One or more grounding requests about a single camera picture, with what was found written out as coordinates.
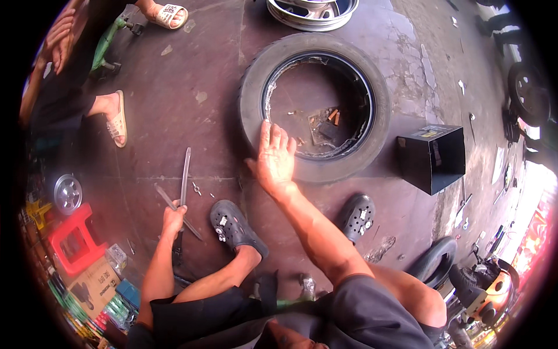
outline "forearm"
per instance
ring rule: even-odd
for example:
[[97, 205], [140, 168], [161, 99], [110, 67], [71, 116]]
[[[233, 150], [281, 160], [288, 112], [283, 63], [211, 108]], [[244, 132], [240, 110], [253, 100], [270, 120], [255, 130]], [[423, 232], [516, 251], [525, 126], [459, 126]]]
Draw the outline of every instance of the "forearm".
[[353, 244], [302, 195], [295, 183], [272, 197], [291, 222], [310, 260], [334, 286], [353, 274], [374, 277]]
[[31, 116], [31, 111], [37, 101], [37, 96], [39, 95], [39, 89], [41, 87], [42, 75], [45, 71], [45, 67], [46, 62], [39, 58], [35, 64], [33, 72], [31, 73], [29, 85], [21, 98], [20, 124], [23, 127], [27, 127], [29, 124], [29, 117]]
[[150, 301], [168, 298], [174, 291], [174, 276], [172, 272], [172, 243], [165, 233], [157, 244], [153, 258], [147, 268], [141, 287], [141, 304], [139, 306], [138, 321], [148, 328], [153, 327], [153, 314]]

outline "cardboard box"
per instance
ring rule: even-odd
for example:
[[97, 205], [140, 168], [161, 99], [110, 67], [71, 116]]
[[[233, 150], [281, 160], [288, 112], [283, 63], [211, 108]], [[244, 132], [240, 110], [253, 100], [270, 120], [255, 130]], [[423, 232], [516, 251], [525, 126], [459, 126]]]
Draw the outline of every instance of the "cardboard box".
[[91, 264], [68, 290], [91, 319], [95, 319], [101, 310], [116, 294], [120, 279], [103, 256]]

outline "red plastic stool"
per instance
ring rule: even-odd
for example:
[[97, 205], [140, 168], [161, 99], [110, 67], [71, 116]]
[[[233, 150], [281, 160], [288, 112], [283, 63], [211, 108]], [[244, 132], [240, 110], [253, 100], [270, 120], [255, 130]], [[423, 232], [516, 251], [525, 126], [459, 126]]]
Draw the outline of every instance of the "red plastic stool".
[[[91, 206], [84, 203], [49, 235], [50, 244], [69, 276], [79, 274], [104, 256], [108, 247], [106, 242], [97, 246], [85, 226], [85, 220], [92, 214]], [[69, 238], [73, 238], [74, 246], [79, 247], [71, 256], [65, 253], [69, 249]]]

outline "tire sidewall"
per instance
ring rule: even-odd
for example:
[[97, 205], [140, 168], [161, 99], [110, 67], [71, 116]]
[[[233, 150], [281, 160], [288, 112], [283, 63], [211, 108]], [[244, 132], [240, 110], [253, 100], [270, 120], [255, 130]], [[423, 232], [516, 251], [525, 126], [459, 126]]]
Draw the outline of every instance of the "tire sidewall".
[[245, 137], [256, 150], [259, 148], [260, 127], [264, 119], [261, 98], [266, 81], [279, 64], [309, 50], [331, 52], [350, 61], [366, 78], [373, 93], [372, 129], [356, 150], [329, 161], [296, 158], [295, 179], [327, 183], [347, 178], [364, 169], [376, 158], [387, 138], [391, 118], [389, 92], [382, 73], [362, 50], [330, 34], [293, 34], [274, 42], [246, 70], [240, 86], [239, 112]]

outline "black metal box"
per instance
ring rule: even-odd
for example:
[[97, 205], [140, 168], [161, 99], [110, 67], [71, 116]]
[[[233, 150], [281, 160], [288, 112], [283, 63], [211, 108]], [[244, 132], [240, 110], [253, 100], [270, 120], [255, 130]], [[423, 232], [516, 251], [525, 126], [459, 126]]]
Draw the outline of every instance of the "black metal box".
[[462, 126], [430, 124], [397, 137], [403, 179], [434, 195], [465, 174]]

